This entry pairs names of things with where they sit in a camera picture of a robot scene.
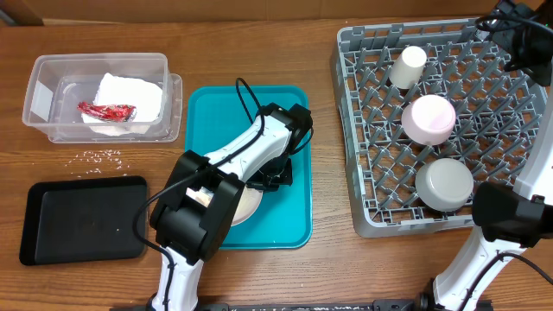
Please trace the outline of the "pink plate with rice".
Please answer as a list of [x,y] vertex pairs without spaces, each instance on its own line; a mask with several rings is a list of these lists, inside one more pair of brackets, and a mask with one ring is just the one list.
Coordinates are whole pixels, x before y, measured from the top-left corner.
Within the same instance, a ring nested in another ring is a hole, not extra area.
[[[205,187],[198,191],[188,188],[186,195],[191,199],[198,201],[205,207],[213,199],[214,193]],[[238,203],[237,210],[232,220],[232,226],[245,222],[258,208],[263,198],[263,192],[254,188],[245,187]]]

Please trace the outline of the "pink small bowl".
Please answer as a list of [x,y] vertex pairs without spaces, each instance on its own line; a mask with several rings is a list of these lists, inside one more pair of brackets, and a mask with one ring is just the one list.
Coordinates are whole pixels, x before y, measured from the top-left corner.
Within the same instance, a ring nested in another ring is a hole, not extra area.
[[439,145],[448,140],[456,121],[454,107],[434,94],[410,103],[403,111],[401,125],[407,137],[421,145]]

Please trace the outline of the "white paper cup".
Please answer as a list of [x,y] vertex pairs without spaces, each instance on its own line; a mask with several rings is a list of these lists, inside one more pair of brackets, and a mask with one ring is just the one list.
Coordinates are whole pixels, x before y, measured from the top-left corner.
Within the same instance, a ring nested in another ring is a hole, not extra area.
[[427,54],[422,48],[405,48],[391,68],[390,82],[399,89],[409,90],[422,77],[426,61]]

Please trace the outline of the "grey-green small saucer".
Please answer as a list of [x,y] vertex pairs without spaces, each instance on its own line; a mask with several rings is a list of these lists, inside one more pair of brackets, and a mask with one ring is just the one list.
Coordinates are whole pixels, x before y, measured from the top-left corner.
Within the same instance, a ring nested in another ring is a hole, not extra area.
[[474,189],[474,179],[462,162],[442,158],[417,171],[415,187],[428,207],[439,212],[453,212],[467,203]]

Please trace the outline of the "red snack wrapper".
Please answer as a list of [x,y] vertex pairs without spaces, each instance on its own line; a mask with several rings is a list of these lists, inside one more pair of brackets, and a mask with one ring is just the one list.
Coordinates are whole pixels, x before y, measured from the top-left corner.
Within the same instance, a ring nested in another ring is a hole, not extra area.
[[89,117],[105,122],[123,123],[130,121],[136,114],[133,105],[93,105],[79,102],[77,109]]

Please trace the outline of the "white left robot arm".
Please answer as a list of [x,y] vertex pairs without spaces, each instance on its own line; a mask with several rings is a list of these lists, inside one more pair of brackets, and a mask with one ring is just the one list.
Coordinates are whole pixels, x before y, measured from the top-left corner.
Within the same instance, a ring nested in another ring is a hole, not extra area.
[[166,186],[137,210],[148,207],[156,232],[138,241],[162,255],[159,288],[148,310],[195,310],[203,265],[224,242],[247,190],[275,192],[293,183],[292,155],[310,142],[313,119],[308,108],[276,103],[258,105],[250,127],[226,146],[206,155],[188,150],[175,164]]

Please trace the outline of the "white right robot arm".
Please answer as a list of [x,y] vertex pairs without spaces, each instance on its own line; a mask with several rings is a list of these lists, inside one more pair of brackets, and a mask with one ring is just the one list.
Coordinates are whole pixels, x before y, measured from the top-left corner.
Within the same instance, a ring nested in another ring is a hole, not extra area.
[[[541,86],[552,83],[552,3],[532,16],[497,10],[475,26],[506,49],[505,71],[521,69]],[[480,296],[523,252],[552,237],[552,103],[547,102],[530,156],[513,187],[481,183],[474,195],[475,226],[454,261],[415,299],[415,310],[489,310]]]

